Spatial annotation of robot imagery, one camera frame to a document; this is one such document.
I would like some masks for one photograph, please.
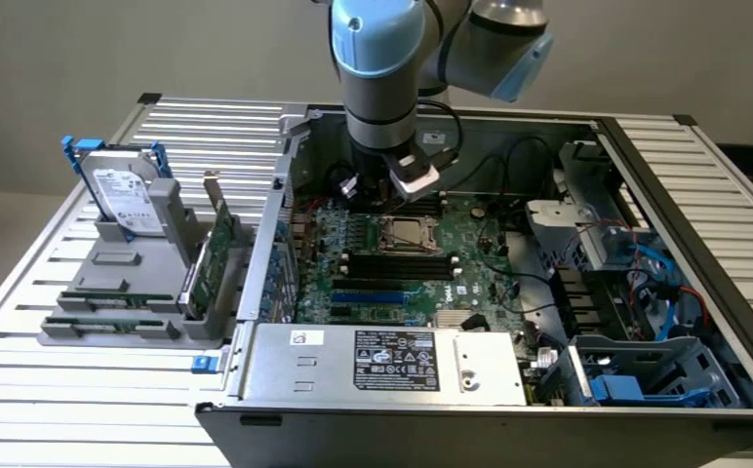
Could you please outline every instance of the warning label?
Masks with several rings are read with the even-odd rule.
[[[356,331],[352,353],[359,390],[440,391],[432,332]]]

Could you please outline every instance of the gray plastic part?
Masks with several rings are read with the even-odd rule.
[[[128,282],[121,278],[84,278],[76,282],[77,291],[117,291],[128,290]]]
[[[170,325],[170,322],[162,322],[160,326],[138,325],[134,330],[144,339],[176,339],[180,337],[180,332]]]
[[[141,257],[130,252],[96,252],[90,258],[93,265],[138,265]]]
[[[180,184],[172,178],[157,178],[150,182],[146,196],[162,222],[165,239],[177,247],[182,264],[188,268],[200,232],[193,211],[182,207]]]
[[[240,221],[233,216],[234,231],[240,232]],[[201,240],[202,230],[192,240]],[[185,320],[176,300],[182,288],[182,281],[188,269],[182,264],[180,252],[168,238],[136,237],[129,243],[105,242],[98,239],[86,255],[94,259],[97,254],[116,255],[118,258],[132,258],[137,261],[110,261],[96,264],[85,261],[76,273],[76,279],[66,288],[68,292],[81,292],[76,287],[86,281],[90,285],[116,285],[124,282],[124,294],[168,294],[170,300],[146,300],[146,308],[124,309],[108,308],[90,304],[76,297],[57,298],[58,307],[52,315],[41,322],[41,333],[37,341],[42,345],[93,346],[93,347],[130,347],[130,348],[173,348],[173,349],[210,349],[222,344],[224,336],[232,332],[234,319],[232,313],[237,310],[238,286],[241,284],[242,263],[248,246],[238,240],[232,243],[229,257],[222,276],[222,287],[213,304],[209,304],[201,320]],[[48,319],[82,319],[82,324],[61,324]],[[134,331],[113,332],[110,325],[93,325],[94,320],[160,322],[161,325],[136,325]]]
[[[68,312],[92,312],[92,305],[78,297],[61,297],[56,299],[58,307]]]
[[[44,324],[44,332],[56,338],[78,338],[80,333],[73,324]]]
[[[92,224],[98,231],[98,238],[104,242],[128,242],[125,230],[116,221],[94,221]]]

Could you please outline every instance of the blue tab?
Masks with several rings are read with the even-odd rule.
[[[158,170],[158,176],[165,178],[173,178],[173,173],[170,172],[170,166],[168,166],[168,155],[165,154],[165,146],[158,141],[150,142],[150,151],[156,156],[156,169]]]
[[[190,361],[190,373],[217,373],[217,358],[194,356]]]
[[[639,382],[632,375],[599,375],[591,379],[589,388],[597,402],[641,402],[644,400]]]
[[[104,147],[104,140],[97,138],[84,138],[76,143],[76,149],[98,149]]]

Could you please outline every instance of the cable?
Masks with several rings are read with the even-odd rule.
[[[483,263],[483,266],[485,266],[495,273],[499,273],[499,274],[508,276],[511,278],[516,278],[516,277],[532,278],[532,279],[540,281],[541,283],[544,283],[544,285],[547,285],[549,287],[549,281],[547,281],[547,279],[540,277],[539,275],[533,275],[532,273],[519,273],[519,272],[513,272],[513,271],[501,270],[500,268],[497,268],[495,265],[492,265],[487,261],[483,252],[480,252],[480,237],[483,236],[483,232],[485,231],[485,228],[489,225],[491,221],[492,221],[492,218],[487,217],[485,221],[483,222],[483,225],[480,226],[480,229],[477,230],[477,234],[475,235],[475,237],[477,238],[477,240],[475,241],[475,250],[477,251],[477,256],[480,258],[480,262]]]
[[[483,165],[485,165],[485,163],[491,160],[491,159],[497,159],[497,162],[504,164],[504,159],[497,155],[497,154],[489,154],[487,155],[485,158],[483,158],[480,160],[480,162],[477,163],[477,166],[475,166],[475,169],[471,170],[471,172],[459,180],[457,183],[453,183],[451,187],[444,188],[444,190],[447,192],[451,192],[452,190],[455,190],[456,187],[459,187],[460,185],[463,185],[463,183],[469,180],[472,178],[472,176],[475,174],[477,174],[477,171],[480,171],[480,168],[483,168]]]
[[[583,224],[584,224],[585,227],[583,229],[576,230],[572,233],[572,235],[569,236],[569,238],[567,239],[567,243],[564,244],[564,249],[561,250],[561,257],[559,258],[559,264],[564,264],[564,262],[567,261],[567,251],[569,250],[569,246],[572,245],[572,240],[576,238],[576,236],[581,235],[589,229],[592,229],[593,227],[596,227],[601,224],[616,225],[619,227],[623,227],[631,233],[631,238],[635,239],[633,231],[631,230],[629,226],[627,225],[627,223],[621,219],[601,218],[601,219],[596,219],[595,221],[591,221],[591,222],[587,222],[587,223],[583,223]]]
[[[705,307],[705,299],[703,299],[703,296],[700,295],[699,292],[696,292],[696,290],[688,288],[687,286],[680,286],[679,290],[681,293],[687,293],[689,295],[693,295],[695,298],[697,299],[697,302],[700,302],[700,312],[703,315],[703,327],[708,327],[709,326],[709,310]]]
[[[556,347],[560,351],[564,349],[564,344],[557,341],[548,333],[539,332],[535,334],[535,342],[539,344],[539,346],[541,339],[549,341],[551,347]]]
[[[667,274],[671,275],[673,273],[673,262],[671,260],[668,260],[667,258],[664,258],[659,253],[653,252],[653,250],[648,249],[645,246],[641,246],[639,244],[631,244],[628,246],[629,249],[636,249],[636,251],[645,255],[648,258],[659,261],[660,263],[663,263],[663,266],[665,266],[665,271]]]
[[[509,185],[509,162],[511,162],[511,157],[513,155],[515,150],[517,149],[517,147],[525,143],[527,141],[536,141],[540,143],[540,146],[543,146],[544,148],[544,154],[547,154],[547,158],[549,160],[549,169],[548,169],[548,175],[544,176],[541,178],[541,187],[539,188],[539,192],[537,192],[537,197],[540,197],[544,194],[544,184],[547,183],[547,179],[549,178],[549,175],[552,174],[553,171],[553,166],[556,165],[556,161],[553,159],[553,150],[549,148],[549,143],[547,143],[547,141],[540,138],[539,136],[535,135],[529,135],[529,136],[523,136],[521,138],[516,139],[515,142],[511,144],[509,149],[507,149],[507,157],[504,158],[504,174],[503,174],[503,181],[501,181],[501,193],[507,192],[507,185]]]
[[[437,109],[443,110],[447,114],[449,114],[452,116],[452,119],[455,120],[455,126],[456,126],[456,143],[455,143],[455,148],[453,148],[455,156],[452,157],[452,159],[449,160],[449,162],[447,164],[444,164],[443,166],[436,168],[437,171],[440,171],[443,168],[445,168],[455,161],[456,156],[459,155],[459,151],[463,149],[463,140],[464,140],[463,124],[459,120],[459,115],[456,115],[455,110],[447,104],[444,104],[444,103],[441,103],[436,100],[431,100],[431,99],[420,99],[416,102],[416,104],[436,107]]]
[[[537,307],[531,308],[529,310],[521,310],[517,313],[519,314],[531,314],[532,312],[537,312],[539,310],[544,310],[549,307],[556,307],[556,304],[544,304],[544,305],[539,305]]]
[[[673,307],[673,302],[668,303],[668,312],[665,313],[665,322],[663,323],[663,327],[660,328],[660,332],[657,333],[656,337],[653,338],[655,341],[663,341],[668,338],[668,331],[672,329],[673,325],[673,315],[676,313],[676,308]]]

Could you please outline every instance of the blue latch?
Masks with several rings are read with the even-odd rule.
[[[589,380],[593,399],[607,406],[703,407],[709,389],[697,388],[676,395],[643,395],[639,382],[632,375],[599,375]]]
[[[69,165],[72,166],[73,171],[78,175],[80,180],[84,182],[84,187],[86,187],[86,192],[89,193],[89,197],[92,197],[92,201],[94,202],[94,206],[98,209],[98,214],[101,216],[101,220],[106,221],[109,219],[109,217],[106,216],[106,214],[104,213],[104,210],[101,209],[101,204],[98,203],[98,197],[96,197],[94,191],[92,190],[92,187],[89,186],[89,179],[86,178],[86,175],[84,174],[82,170],[80,169],[78,158],[76,157],[76,148],[81,149],[80,144],[84,141],[100,141],[101,145],[104,145],[104,141],[101,141],[100,139],[98,140],[81,140],[81,141],[78,141],[78,143],[73,147],[73,137],[70,135],[66,135],[61,138],[61,150],[64,151],[64,156],[66,156],[66,160],[69,161]]]
[[[217,373],[217,358],[194,356],[190,361],[190,373]]]
[[[173,173],[170,172],[170,166],[168,166],[168,154],[165,153],[165,146],[158,141],[152,141],[150,151],[156,156],[156,169],[158,170],[158,176],[165,178],[173,178]]]
[[[82,138],[76,143],[76,149],[92,151],[104,147],[104,140],[98,138]]]

